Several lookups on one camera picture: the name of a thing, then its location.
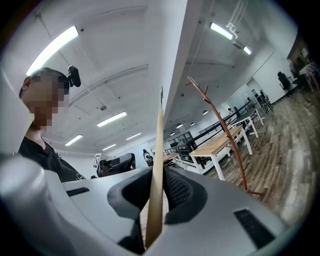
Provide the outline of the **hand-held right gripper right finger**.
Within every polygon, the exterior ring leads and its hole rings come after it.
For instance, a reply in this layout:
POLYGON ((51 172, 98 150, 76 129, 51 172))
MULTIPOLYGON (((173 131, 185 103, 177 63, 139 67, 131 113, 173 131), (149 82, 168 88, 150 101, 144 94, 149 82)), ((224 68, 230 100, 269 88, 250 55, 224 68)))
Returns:
POLYGON ((287 228, 234 184, 180 168, 166 167, 164 173, 166 190, 174 194, 149 256, 249 256, 287 228))

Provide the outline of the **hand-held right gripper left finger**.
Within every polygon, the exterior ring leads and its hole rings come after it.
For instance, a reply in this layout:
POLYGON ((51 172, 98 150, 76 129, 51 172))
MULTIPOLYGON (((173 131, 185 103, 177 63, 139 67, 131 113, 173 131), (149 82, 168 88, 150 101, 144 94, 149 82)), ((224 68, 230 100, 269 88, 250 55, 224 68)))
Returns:
POLYGON ((140 213, 150 195, 151 168, 70 182, 61 182, 53 171, 44 173, 54 202, 77 226, 88 224, 97 238, 125 251, 145 252, 140 213))

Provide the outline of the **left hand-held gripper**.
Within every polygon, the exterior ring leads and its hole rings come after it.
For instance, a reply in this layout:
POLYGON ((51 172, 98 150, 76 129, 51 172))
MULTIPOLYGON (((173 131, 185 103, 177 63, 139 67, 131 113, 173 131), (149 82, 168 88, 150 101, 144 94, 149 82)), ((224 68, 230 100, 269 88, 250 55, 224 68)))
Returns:
POLYGON ((93 168, 96 168, 96 175, 93 175, 92 178, 112 176, 136 169, 136 158, 133 153, 126 153, 111 159, 101 159, 101 155, 101 153, 95 155, 93 168))

